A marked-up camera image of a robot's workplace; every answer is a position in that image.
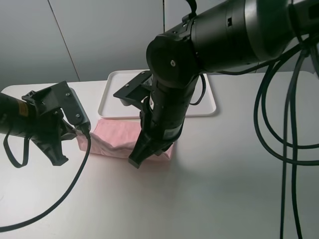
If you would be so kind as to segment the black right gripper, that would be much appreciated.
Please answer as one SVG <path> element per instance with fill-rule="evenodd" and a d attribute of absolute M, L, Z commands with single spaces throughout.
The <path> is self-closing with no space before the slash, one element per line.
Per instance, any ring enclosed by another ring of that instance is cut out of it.
<path fill-rule="evenodd" d="M 150 96 L 143 106 L 142 129 L 129 156 L 136 169 L 148 157 L 161 156 L 180 137 L 197 81 L 195 76 L 185 87 L 172 88 L 153 77 Z"/>

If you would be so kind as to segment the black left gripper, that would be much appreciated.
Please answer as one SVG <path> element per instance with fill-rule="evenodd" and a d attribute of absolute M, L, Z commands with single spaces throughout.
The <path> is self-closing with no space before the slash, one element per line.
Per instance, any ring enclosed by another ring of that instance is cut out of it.
<path fill-rule="evenodd" d="M 53 166 L 62 166 L 68 161 L 63 155 L 62 141 L 76 137 L 73 126 L 63 118 L 61 106 L 52 89 L 30 91 L 21 97 L 35 107 L 33 143 L 47 156 Z"/>

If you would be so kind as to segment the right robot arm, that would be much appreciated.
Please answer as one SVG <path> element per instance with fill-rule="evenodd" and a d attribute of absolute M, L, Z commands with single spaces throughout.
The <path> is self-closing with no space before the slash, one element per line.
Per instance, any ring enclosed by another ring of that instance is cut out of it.
<path fill-rule="evenodd" d="M 180 137 L 198 78 L 230 68 L 285 63 L 319 37 L 316 0 L 227 0 L 187 15 L 146 51 L 152 84 L 141 107 L 141 132 L 129 162 L 139 168 Z"/>

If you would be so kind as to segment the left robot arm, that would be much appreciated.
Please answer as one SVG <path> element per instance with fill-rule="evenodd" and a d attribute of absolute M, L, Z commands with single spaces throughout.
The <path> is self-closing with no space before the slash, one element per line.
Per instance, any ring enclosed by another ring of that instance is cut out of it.
<path fill-rule="evenodd" d="M 75 137 L 73 127 L 64 119 L 62 110 L 53 110 L 39 115 L 39 108 L 32 103 L 9 95 L 0 95 L 0 132 L 4 134 L 3 147 L 15 168 L 28 164 L 29 143 L 32 141 L 50 160 L 52 165 L 61 166 L 68 161 L 63 155 L 62 141 Z M 18 162 L 14 157 L 8 137 L 23 138 L 23 159 Z"/>

